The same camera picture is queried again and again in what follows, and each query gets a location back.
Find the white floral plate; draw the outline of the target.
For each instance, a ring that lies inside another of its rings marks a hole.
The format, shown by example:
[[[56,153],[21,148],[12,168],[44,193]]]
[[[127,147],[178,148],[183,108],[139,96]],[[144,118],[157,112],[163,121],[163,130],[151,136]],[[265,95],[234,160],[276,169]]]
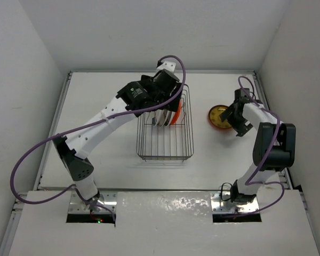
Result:
[[[158,110],[156,114],[157,118],[157,125],[158,126],[163,126],[167,120],[167,110]]]

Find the teal rimmed plate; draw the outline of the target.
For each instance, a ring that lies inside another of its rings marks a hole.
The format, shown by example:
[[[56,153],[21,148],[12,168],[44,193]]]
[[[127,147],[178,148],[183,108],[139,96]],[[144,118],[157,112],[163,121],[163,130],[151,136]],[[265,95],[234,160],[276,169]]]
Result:
[[[158,124],[156,115],[153,116],[153,118],[152,118],[152,120],[151,120],[151,124],[152,124],[153,126],[156,126],[156,125]]]

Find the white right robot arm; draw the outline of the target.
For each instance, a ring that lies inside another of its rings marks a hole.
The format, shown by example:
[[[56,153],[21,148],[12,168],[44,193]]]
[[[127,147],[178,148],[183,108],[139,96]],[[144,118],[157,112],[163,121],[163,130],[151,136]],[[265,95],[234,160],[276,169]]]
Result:
[[[230,201],[245,204],[253,201],[259,188],[283,169],[290,167],[295,158],[296,126],[280,121],[278,115],[266,109],[261,101],[249,96],[249,89],[238,89],[233,103],[220,114],[243,137],[254,128],[257,132],[252,164],[231,187]]]

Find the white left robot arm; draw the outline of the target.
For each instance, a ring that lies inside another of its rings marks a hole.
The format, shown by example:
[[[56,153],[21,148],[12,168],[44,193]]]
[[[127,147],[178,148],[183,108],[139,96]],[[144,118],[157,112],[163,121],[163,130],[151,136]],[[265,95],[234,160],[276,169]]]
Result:
[[[95,185],[94,167],[89,154],[120,126],[143,113],[176,111],[182,84],[174,74],[176,64],[159,61],[154,76],[142,75],[127,83],[104,109],[92,117],[84,128],[53,139],[57,153],[69,172],[83,202],[96,208],[102,197]]]

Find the dark rimmed white plate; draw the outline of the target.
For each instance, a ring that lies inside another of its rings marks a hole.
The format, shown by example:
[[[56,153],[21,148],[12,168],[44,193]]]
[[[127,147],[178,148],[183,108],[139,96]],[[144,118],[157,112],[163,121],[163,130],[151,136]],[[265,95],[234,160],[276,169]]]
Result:
[[[167,112],[167,119],[166,119],[166,123],[165,123],[166,126],[169,126],[172,123],[172,120],[175,115],[176,115],[176,112],[174,112],[174,111]]]

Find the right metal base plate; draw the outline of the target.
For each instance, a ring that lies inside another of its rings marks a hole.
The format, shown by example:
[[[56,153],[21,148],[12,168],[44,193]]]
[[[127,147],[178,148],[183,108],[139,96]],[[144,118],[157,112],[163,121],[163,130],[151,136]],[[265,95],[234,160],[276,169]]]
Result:
[[[229,200],[229,191],[213,191],[210,193],[211,209],[213,214],[246,214],[259,209],[257,198],[250,203],[232,203]]]

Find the metal base plate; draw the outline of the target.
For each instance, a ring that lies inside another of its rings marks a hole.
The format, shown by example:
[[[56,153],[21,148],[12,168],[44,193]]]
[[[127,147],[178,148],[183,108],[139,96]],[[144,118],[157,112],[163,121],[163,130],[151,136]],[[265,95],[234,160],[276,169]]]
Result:
[[[71,193],[68,213],[69,214],[89,214],[91,211],[95,214],[109,214],[109,211],[116,212],[117,208],[117,194],[109,191],[100,191],[98,199],[93,200],[94,204],[103,205],[105,208],[91,206],[84,203],[77,193]]]
[[[229,200],[229,191],[213,191],[210,193],[211,209],[213,214],[246,214],[259,209],[257,198],[250,203],[232,203]]]

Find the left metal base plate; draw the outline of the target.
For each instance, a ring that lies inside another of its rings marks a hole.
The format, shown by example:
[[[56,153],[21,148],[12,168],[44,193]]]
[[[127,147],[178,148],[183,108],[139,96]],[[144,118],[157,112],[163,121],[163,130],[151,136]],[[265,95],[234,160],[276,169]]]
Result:
[[[103,205],[105,208],[91,206],[84,203],[77,193],[71,193],[68,213],[69,214],[89,214],[91,211],[95,214],[109,214],[109,211],[116,212],[117,208],[117,194],[109,191],[100,191],[98,199],[93,200],[94,204]]]

